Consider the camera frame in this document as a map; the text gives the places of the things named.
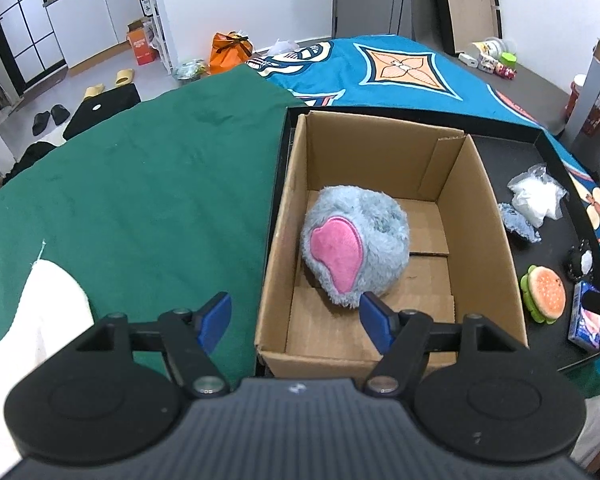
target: orange plastic bag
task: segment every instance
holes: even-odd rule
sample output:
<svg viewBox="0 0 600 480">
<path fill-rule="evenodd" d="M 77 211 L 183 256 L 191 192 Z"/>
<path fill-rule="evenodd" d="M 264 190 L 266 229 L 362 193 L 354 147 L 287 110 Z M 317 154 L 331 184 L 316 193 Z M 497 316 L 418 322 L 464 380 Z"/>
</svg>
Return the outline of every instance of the orange plastic bag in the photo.
<svg viewBox="0 0 600 480">
<path fill-rule="evenodd" d="M 247 61 L 253 53 L 253 45 L 248 36 L 240 36 L 236 32 L 229 34 L 216 33 L 211 46 L 209 73 L 219 74 Z"/>
</svg>

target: black tray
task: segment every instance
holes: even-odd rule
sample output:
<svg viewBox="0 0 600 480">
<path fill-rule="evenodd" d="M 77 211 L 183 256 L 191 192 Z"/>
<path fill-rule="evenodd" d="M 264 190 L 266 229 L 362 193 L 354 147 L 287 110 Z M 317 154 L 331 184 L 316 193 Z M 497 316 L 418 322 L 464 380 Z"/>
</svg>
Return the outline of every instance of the black tray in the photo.
<svg viewBox="0 0 600 480">
<path fill-rule="evenodd" d="M 507 189 L 510 179 L 528 170 L 534 164 L 545 162 L 551 176 L 560 182 L 570 194 L 568 200 L 561 202 L 563 218 L 557 221 L 545 220 L 544 225 L 539 229 L 542 237 L 542 242 L 539 244 L 522 246 L 516 240 L 510 239 L 509 246 L 519 277 L 526 273 L 531 264 L 555 270 L 564 282 L 568 304 L 564 315 L 552 325 L 538 324 L 531 319 L 528 312 L 525 312 L 529 348 L 538 358 L 562 371 L 575 368 L 600 355 L 600 352 L 597 354 L 585 352 L 567 339 L 573 283 L 568 280 L 564 272 L 564 260 L 571 246 L 577 245 L 581 238 L 588 239 L 594 253 L 594 285 L 600 290 L 600 246 L 578 193 L 542 130 L 530 125 L 429 110 L 382 107 L 323 107 L 318 109 L 327 112 L 389 117 L 464 130 L 474 138 L 498 202 L 510 202 L 512 199 L 513 194 Z M 306 107 L 289 108 L 286 115 L 274 184 L 269 243 L 273 238 L 278 216 L 286 165 L 293 144 L 298 115 L 308 113 L 308 111 Z"/>
</svg>

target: blue patterned fabric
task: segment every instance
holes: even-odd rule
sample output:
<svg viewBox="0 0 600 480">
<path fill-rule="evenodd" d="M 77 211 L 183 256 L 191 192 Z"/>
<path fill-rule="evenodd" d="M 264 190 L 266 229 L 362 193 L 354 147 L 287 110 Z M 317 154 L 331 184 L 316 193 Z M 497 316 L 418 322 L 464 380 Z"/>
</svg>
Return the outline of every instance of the blue patterned fabric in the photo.
<svg viewBox="0 0 600 480">
<path fill-rule="evenodd" d="M 309 106 L 442 110 L 542 129 L 569 171 L 600 243 L 600 189 L 584 168 L 522 108 L 426 46 L 400 36 L 358 36 L 248 65 Z"/>
</svg>

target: gray fluffy ball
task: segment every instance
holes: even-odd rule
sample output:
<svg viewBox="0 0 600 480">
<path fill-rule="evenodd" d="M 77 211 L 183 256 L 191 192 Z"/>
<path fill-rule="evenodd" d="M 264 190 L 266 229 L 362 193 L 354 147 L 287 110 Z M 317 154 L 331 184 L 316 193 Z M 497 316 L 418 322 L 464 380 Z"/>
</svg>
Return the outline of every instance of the gray fluffy ball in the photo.
<svg viewBox="0 0 600 480">
<path fill-rule="evenodd" d="M 329 269 L 314 259 L 311 234 L 334 216 L 350 221 L 363 247 L 362 265 L 350 292 L 339 293 Z M 302 257 L 334 304 L 357 308 L 360 295 L 371 291 L 380 296 L 393 285 L 409 261 L 409 224 L 400 205 L 384 193 L 355 186 L 321 190 L 306 214 L 301 235 Z"/>
</svg>

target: cardboard carton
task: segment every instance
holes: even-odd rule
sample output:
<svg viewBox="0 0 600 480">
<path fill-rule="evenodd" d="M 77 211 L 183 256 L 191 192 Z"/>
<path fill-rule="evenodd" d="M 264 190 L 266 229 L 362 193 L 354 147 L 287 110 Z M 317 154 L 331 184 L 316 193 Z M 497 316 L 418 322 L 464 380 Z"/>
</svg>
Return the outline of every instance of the cardboard carton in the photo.
<svg viewBox="0 0 600 480">
<path fill-rule="evenodd" d="M 128 27 L 129 32 L 126 34 L 126 38 L 131 44 L 138 66 L 154 61 L 158 56 L 158 51 L 151 48 L 150 42 L 153 38 L 148 37 L 148 32 L 144 29 L 142 20 L 137 20 Z"/>
<path fill-rule="evenodd" d="M 331 304 L 299 255 L 306 211 L 325 186 L 382 191 L 407 212 L 411 256 L 383 297 L 439 322 L 488 316 L 526 344 L 507 237 L 491 184 L 461 130 L 311 111 L 298 118 L 256 328 L 256 348 L 280 378 L 364 379 L 380 359 L 357 310 Z M 432 354 L 429 367 L 455 354 Z"/>
</svg>

